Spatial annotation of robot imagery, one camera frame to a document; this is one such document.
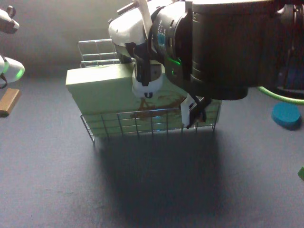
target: green cable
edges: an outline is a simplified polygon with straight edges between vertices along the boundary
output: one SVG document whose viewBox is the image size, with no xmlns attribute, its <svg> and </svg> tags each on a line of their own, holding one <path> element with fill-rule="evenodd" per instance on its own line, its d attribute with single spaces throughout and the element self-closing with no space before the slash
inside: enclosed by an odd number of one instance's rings
<svg viewBox="0 0 304 228">
<path fill-rule="evenodd" d="M 262 93 L 264 93 L 274 99 L 277 99 L 277 100 L 280 100 L 283 102 L 287 102 L 287 103 L 296 104 L 296 105 L 304 105 L 304 100 L 281 96 L 281 95 L 278 95 L 278 94 L 275 94 L 275 93 L 269 91 L 268 89 L 266 89 L 265 87 L 262 87 L 262 86 L 258 87 L 258 89 Z"/>
</svg>

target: brown wooden block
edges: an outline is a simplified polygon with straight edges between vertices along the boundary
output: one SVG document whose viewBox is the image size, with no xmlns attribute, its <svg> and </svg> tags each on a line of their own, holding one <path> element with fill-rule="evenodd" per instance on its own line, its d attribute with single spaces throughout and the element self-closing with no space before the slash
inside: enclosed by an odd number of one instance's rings
<svg viewBox="0 0 304 228">
<path fill-rule="evenodd" d="M 0 115 L 9 115 L 15 107 L 20 96 L 20 90 L 8 88 L 0 100 Z"/>
</svg>

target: wire basket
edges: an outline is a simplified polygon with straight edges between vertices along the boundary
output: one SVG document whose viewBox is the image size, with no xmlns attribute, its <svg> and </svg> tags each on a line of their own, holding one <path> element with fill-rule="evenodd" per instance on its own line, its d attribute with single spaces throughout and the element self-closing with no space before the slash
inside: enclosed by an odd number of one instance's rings
<svg viewBox="0 0 304 228">
<path fill-rule="evenodd" d="M 120 60 L 111 39 L 87 40 L 78 43 L 81 56 L 80 67 L 98 67 L 108 64 L 119 64 Z M 196 122 L 192 131 L 197 133 L 199 127 L 209 126 L 215 130 L 219 119 L 221 101 L 213 100 L 207 107 L 207 121 Z M 91 140 L 95 143 L 96 137 L 110 139 L 112 136 L 125 137 L 128 135 L 151 135 L 177 131 L 183 134 L 185 130 L 181 122 L 179 107 L 134 110 L 118 113 L 94 113 L 80 116 Z"/>
</svg>

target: background wall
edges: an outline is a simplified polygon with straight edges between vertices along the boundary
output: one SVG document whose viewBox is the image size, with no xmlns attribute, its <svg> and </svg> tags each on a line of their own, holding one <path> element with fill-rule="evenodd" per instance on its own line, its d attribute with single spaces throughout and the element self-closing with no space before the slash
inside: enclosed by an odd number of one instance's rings
<svg viewBox="0 0 304 228">
<path fill-rule="evenodd" d="M 2 0 L 16 8 L 20 28 L 0 33 L 0 53 L 28 65 L 79 63 L 77 42 L 109 38 L 108 20 L 131 0 Z"/>
</svg>

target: dark gray cloth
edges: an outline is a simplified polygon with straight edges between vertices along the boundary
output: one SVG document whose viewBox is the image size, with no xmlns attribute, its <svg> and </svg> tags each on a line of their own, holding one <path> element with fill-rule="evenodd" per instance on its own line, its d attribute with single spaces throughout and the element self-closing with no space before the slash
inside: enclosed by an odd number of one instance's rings
<svg viewBox="0 0 304 228">
<path fill-rule="evenodd" d="M 9 85 L 22 96 L 0 119 L 1 228 L 303 227 L 303 129 L 272 121 L 276 100 L 251 89 L 223 102 L 214 135 L 94 147 L 66 70 L 27 69 Z"/>
</svg>

